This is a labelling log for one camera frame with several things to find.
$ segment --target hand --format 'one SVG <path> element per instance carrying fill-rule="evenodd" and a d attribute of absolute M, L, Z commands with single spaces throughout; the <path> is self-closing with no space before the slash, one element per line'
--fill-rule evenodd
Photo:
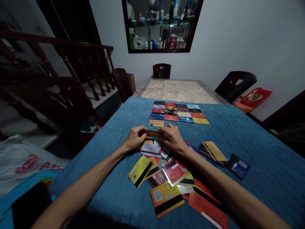
<path fill-rule="evenodd" d="M 187 145 L 184 143 L 177 126 L 168 124 L 158 129 L 159 132 L 165 133 L 167 137 L 164 144 L 172 151 L 184 155 L 187 152 Z"/>
<path fill-rule="evenodd" d="M 144 126 L 131 128 L 128 137 L 123 143 L 123 146 L 125 146 L 128 151 L 137 148 L 145 140 L 147 136 L 147 133 L 145 133 L 145 131 L 146 128 Z"/>

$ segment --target glass cabinet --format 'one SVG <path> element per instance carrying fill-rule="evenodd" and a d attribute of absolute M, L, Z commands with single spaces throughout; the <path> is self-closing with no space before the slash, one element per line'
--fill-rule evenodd
<path fill-rule="evenodd" d="M 122 0 L 129 53 L 190 52 L 203 0 Z"/>

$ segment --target qr code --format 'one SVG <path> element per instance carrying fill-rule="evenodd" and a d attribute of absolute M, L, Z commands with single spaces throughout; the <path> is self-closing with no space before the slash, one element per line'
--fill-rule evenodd
<path fill-rule="evenodd" d="M 160 189 L 154 191 L 153 195 L 155 196 L 156 202 L 159 202 L 160 200 L 163 200 Z"/>

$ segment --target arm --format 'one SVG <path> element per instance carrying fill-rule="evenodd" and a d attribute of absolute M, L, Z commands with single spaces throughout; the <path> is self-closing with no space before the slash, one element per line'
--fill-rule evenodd
<path fill-rule="evenodd" d="M 247 227 L 290 228 L 288 224 L 245 188 L 188 147 L 183 142 L 177 126 L 169 124 L 160 128 L 159 131 L 167 135 L 164 140 L 165 145 L 192 162 Z"/>
<path fill-rule="evenodd" d="M 120 159 L 145 140 L 147 136 L 146 133 L 141 137 L 138 136 L 138 132 L 143 132 L 145 130 L 146 128 L 144 126 L 132 128 L 123 145 L 70 185 L 41 214 L 32 226 L 32 229 L 65 228 L 72 217 L 91 200 L 109 172 Z"/>

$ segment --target white plastic bag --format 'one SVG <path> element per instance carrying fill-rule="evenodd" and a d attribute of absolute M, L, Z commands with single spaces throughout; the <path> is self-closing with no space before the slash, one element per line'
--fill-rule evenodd
<path fill-rule="evenodd" d="M 69 162 L 23 141 L 21 135 L 0 142 L 0 198 L 36 171 L 62 170 Z"/>

